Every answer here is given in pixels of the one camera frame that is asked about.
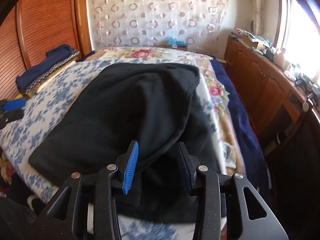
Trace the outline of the black printed t-shirt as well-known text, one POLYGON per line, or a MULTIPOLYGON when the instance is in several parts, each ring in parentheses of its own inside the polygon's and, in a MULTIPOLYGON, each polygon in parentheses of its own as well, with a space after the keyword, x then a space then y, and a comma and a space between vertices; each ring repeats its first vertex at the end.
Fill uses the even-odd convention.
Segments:
POLYGON ((29 157, 56 186, 73 173, 112 164, 132 141, 139 153, 132 187, 116 200, 119 214, 160 223, 193 223, 198 201, 183 188, 175 145, 220 171, 196 89, 197 67, 118 63, 80 93, 60 123, 29 157))

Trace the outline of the yellow plush toy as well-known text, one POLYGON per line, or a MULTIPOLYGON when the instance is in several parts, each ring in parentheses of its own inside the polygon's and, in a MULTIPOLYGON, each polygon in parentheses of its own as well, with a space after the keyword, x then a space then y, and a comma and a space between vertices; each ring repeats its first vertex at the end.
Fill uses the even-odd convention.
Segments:
POLYGON ((18 95, 14 98, 14 100, 18 100, 18 99, 28 100, 28 99, 30 99, 32 96, 33 96, 32 93, 18 94, 18 95))

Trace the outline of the floral bed blanket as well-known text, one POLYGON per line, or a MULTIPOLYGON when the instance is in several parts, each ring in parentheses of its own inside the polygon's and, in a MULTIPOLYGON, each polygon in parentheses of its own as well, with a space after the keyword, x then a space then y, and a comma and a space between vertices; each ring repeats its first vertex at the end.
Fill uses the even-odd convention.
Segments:
POLYGON ((228 110, 229 93, 217 80, 211 56, 167 48, 116 48, 97 49, 84 57, 85 61, 112 63, 180 63, 195 66, 200 73, 196 93, 210 131, 210 138, 223 174, 246 174, 245 163, 228 110))

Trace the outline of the folded navy garment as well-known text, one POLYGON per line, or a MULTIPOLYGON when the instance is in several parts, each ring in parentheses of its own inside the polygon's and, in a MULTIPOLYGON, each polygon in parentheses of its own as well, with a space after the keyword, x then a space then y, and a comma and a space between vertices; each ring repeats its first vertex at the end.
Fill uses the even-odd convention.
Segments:
POLYGON ((50 70, 57 63, 69 58, 72 52, 75 52, 75 50, 67 44, 62 44, 47 51, 46 58, 43 61, 26 70, 21 76, 16 77, 15 82, 18 91, 24 93, 32 81, 50 70))

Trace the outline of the blue floral white sheet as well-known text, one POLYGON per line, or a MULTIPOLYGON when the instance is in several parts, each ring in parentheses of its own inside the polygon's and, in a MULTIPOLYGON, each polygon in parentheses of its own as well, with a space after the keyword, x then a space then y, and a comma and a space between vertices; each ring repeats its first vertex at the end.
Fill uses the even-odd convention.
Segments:
MULTIPOLYGON (((67 68, 40 94, 27 101, 22 108, 22 119, 1 129, 3 152, 18 175, 44 202, 44 207, 36 214, 12 200, 1 200, 1 239, 14 239, 20 233, 24 233, 26 239, 122 238, 118 219, 122 214, 117 211, 116 200, 126 194, 120 188, 117 158, 92 174, 73 172, 61 186, 48 181, 29 163, 31 154, 65 117, 80 93, 106 67, 118 63, 127 62, 84 61, 67 68)), ((146 239, 154 239, 153 230, 161 229, 165 230, 165 237, 171 237, 172 224, 192 224, 196 239, 203 238, 202 229, 212 225, 210 233, 219 236, 219 172, 201 164, 196 156, 193 162, 197 172, 193 197, 198 201, 195 222, 150 221, 152 225, 145 234, 146 239)))

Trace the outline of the navy blue bed cover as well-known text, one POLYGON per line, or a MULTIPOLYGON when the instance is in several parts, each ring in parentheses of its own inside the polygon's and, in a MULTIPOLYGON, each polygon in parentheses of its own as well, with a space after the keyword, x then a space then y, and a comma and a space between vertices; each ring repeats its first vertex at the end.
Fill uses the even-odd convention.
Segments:
POLYGON ((210 63, 217 80, 224 85, 229 93, 227 107, 244 160, 247 178, 259 191, 262 198, 268 201, 270 191, 267 165, 258 139, 250 126, 248 114, 222 64, 216 59, 211 60, 210 63))

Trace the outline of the circle-pattern folded cloth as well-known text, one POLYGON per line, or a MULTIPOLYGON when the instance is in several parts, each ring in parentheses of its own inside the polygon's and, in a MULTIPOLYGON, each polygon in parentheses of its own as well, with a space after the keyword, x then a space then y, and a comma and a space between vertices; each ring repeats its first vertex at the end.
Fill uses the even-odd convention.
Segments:
POLYGON ((34 94, 39 93, 43 88, 48 85, 53 78, 58 76, 61 72, 64 72, 67 68, 71 67, 75 64, 75 60, 79 56, 79 51, 76 49, 72 49, 71 56, 62 60, 61 62, 52 66, 48 71, 37 77, 31 84, 25 89, 23 94, 27 94, 27 96, 31 97, 34 94))

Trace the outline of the wooden slatted wardrobe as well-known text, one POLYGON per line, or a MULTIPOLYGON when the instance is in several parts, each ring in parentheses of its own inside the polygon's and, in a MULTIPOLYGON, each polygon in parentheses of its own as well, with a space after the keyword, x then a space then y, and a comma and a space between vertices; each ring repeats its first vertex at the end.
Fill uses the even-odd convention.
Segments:
POLYGON ((86 0, 18 0, 1 23, 1 98, 13 99, 15 79, 40 63, 45 53, 68 44, 87 55, 86 0))

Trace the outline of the wooden side cabinet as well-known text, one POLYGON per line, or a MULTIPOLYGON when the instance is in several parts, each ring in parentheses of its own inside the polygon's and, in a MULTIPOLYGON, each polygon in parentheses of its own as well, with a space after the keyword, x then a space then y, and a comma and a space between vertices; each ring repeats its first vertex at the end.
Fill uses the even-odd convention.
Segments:
POLYGON ((306 96, 273 62, 228 38, 226 72, 245 107, 260 146, 298 121, 306 96))

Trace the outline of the blue item on box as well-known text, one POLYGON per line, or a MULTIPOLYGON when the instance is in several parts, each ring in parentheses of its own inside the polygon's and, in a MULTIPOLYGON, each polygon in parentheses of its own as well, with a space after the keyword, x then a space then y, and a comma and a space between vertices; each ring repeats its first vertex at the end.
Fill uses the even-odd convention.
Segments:
POLYGON ((179 41, 179 40, 176 40, 176 38, 169 36, 167 38, 167 46, 172 48, 178 48, 178 47, 187 48, 188 45, 184 41, 179 41))

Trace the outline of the clutter pile on cabinet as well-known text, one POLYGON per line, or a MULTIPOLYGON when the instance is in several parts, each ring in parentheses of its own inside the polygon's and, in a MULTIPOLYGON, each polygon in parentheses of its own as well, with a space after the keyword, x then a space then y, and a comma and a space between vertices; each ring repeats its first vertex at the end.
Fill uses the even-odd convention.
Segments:
POLYGON ((272 46, 261 36, 253 35, 252 33, 239 28, 234 28, 230 37, 236 39, 243 46, 261 56, 266 55, 267 51, 272 48, 272 46))

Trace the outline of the sheer circle-pattern curtain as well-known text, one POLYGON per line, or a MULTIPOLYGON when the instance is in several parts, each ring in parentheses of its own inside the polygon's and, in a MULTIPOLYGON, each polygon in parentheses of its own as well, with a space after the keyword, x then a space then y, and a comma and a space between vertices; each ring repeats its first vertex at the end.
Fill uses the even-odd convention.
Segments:
POLYGON ((91 45, 164 47, 216 54, 228 0, 87 0, 91 45))

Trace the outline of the beige window drape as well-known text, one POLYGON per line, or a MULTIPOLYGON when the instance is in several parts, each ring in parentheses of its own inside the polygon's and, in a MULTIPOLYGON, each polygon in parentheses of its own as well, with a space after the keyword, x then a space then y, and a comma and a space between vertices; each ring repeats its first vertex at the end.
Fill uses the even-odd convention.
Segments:
POLYGON ((253 29, 256 35, 260 35, 263 32, 263 9, 265 0, 253 0, 254 20, 253 29))

